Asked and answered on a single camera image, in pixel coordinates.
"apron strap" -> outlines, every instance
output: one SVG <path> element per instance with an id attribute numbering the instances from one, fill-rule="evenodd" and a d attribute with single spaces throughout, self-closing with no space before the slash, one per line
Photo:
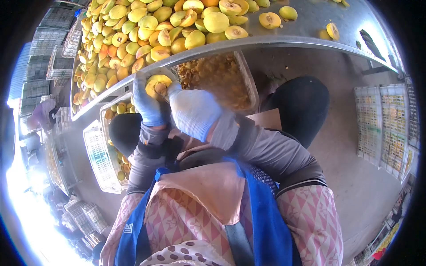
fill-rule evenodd
<path id="1" fill-rule="evenodd" d="M 254 266 L 253 250 L 240 222 L 225 226 L 229 247 L 236 266 Z"/>
<path id="2" fill-rule="evenodd" d="M 167 168 L 158 168 L 156 172 L 150 189 L 142 197 L 124 226 L 114 258 L 115 266 L 135 266 L 136 258 L 144 261 L 151 255 L 147 228 L 143 225 L 145 209 L 155 183 L 160 179 L 162 174 L 169 174 L 171 171 Z"/>

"knee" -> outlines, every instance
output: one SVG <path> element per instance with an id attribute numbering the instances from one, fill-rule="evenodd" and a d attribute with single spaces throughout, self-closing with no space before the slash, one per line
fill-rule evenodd
<path id="1" fill-rule="evenodd" d="M 295 82 L 297 90 L 305 96 L 315 97 L 318 100 L 329 102 L 330 93 L 327 87 L 316 77 L 305 75 L 290 81 Z"/>

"stainless steel table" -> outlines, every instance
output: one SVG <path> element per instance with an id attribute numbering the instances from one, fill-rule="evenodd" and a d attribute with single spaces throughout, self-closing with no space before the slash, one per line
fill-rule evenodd
<path id="1" fill-rule="evenodd" d="M 346 8 L 342 3 L 335 3 L 326 0 L 278 0 L 271 1 L 269 8 L 260 8 L 256 13 L 246 14 L 248 21 L 242 25 L 249 33 L 250 37 L 227 40 L 200 46 L 179 54 L 170 56 L 152 65 L 144 67 L 141 71 L 148 71 L 153 68 L 167 66 L 172 67 L 180 63 L 194 60 L 217 53 L 253 49 L 258 47 L 303 47 L 329 49 L 354 54 L 368 60 L 378 62 L 389 70 L 398 72 L 403 69 L 399 53 L 390 31 L 384 25 L 384 21 L 379 13 L 374 10 L 365 0 L 348 0 L 350 7 Z M 268 30 L 259 23 L 259 15 L 264 12 L 274 12 L 279 14 L 282 6 L 292 6 L 297 10 L 296 21 L 285 22 L 282 19 L 282 28 Z M 320 31 L 325 30 L 326 25 L 333 22 L 337 25 L 340 39 L 324 40 L 320 39 Z M 381 60 L 373 55 L 367 48 L 359 31 L 363 29 L 372 37 L 383 58 Z M 361 43 L 361 49 L 356 46 L 356 41 Z M 86 113 L 89 109 L 101 102 L 108 96 L 122 95 L 125 87 L 132 89 L 132 82 L 135 75 L 132 74 L 124 80 L 115 84 L 96 97 L 77 114 L 72 115 L 75 121 Z M 72 103 L 73 92 L 78 88 L 75 83 L 71 85 L 70 100 Z"/>

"blue apron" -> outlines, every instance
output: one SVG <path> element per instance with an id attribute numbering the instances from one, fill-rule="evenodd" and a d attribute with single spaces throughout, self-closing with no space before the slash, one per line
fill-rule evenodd
<path id="1" fill-rule="evenodd" d="M 253 247 L 250 246 L 240 222 L 225 226 L 236 265 L 301 265 L 290 230 L 276 204 L 276 184 L 259 168 L 230 158 L 225 160 L 236 164 L 237 174 L 247 179 L 250 193 Z M 155 183 L 162 174 L 168 173 L 171 171 L 167 168 L 157 169 L 151 188 L 130 215 L 117 248 L 115 266 L 135 266 L 135 261 L 142 262 L 152 255 L 146 225 L 143 224 L 145 208 Z"/>

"polka dot fabric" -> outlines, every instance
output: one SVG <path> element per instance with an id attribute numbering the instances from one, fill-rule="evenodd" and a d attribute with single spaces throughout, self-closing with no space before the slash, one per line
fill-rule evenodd
<path id="1" fill-rule="evenodd" d="M 231 266 L 214 247 L 202 240 L 185 241 L 152 254 L 140 266 Z"/>
<path id="2" fill-rule="evenodd" d="M 265 183 L 269 186 L 271 189 L 272 196 L 275 197 L 276 193 L 278 192 L 278 187 L 276 186 L 276 183 L 272 180 L 272 178 L 263 170 L 261 170 L 259 167 L 247 165 L 250 172 L 252 173 L 254 179 Z"/>

